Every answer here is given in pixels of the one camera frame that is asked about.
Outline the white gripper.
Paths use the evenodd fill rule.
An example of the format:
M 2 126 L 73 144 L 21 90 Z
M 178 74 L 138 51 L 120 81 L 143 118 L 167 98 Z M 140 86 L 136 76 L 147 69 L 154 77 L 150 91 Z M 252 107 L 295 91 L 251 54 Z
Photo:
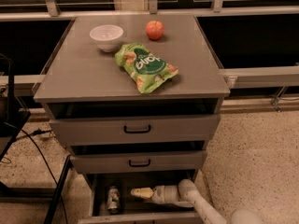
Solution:
M 177 186 L 156 186 L 151 188 L 131 189 L 131 194 L 142 199 L 152 199 L 157 204 L 176 203 L 179 201 Z

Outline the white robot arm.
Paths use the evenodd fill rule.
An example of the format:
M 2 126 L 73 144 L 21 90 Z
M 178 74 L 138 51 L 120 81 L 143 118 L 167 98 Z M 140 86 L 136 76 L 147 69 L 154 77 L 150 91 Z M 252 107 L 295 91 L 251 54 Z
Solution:
M 224 218 L 190 179 L 182 179 L 177 185 L 131 189 L 131 194 L 156 204 L 193 207 L 205 224 L 264 224 L 255 212 L 246 208 L 236 209 L 228 218 Z

